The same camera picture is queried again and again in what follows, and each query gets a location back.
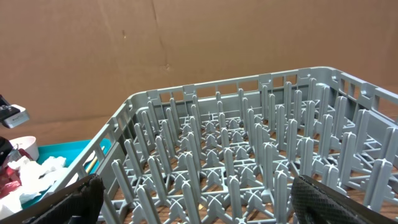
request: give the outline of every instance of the robotic arm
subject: robotic arm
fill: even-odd
[[[0,122],[6,128],[16,126],[29,120],[26,109],[18,105],[10,105],[2,95],[0,95]]]

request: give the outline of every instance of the white bowl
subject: white bowl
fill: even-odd
[[[36,138],[33,136],[25,136],[10,140],[10,143],[14,148],[25,150],[33,160],[39,158],[39,150],[37,149]]]

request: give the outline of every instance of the gray plastic dish rack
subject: gray plastic dish rack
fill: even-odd
[[[245,91],[246,82],[257,90]],[[225,85],[234,93],[220,93]],[[202,88],[213,96],[198,97]],[[129,210],[133,223],[162,223],[159,207],[170,211],[163,223],[296,223],[290,190],[301,174],[341,194],[364,192],[363,204],[380,212],[383,202],[398,205],[397,121],[378,112],[381,99],[398,103],[330,67],[136,93],[48,194],[86,176],[83,163],[95,151],[107,189],[98,220],[106,223],[122,223]],[[112,142],[107,155],[104,138]],[[119,188],[124,199],[111,200]],[[255,210],[265,218],[249,220]]]

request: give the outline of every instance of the dish rack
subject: dish rack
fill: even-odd
[[[95,151],[106,223],[296,223],[289,195],[302,174],[380,212],[398,205],[397,121],[381,100],[398,95],[330,67],[136,93],[47,193],[86,176]]]

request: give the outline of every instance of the cardboard wall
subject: cardboard wall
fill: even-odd
[[[1,1],[0,94],[31,121],[0,135],[42,137],[26,126],[54,123],[62,135],[62,123],[106,121],[138,91],[302,67],[389,88],[397,11],[395,0]]]

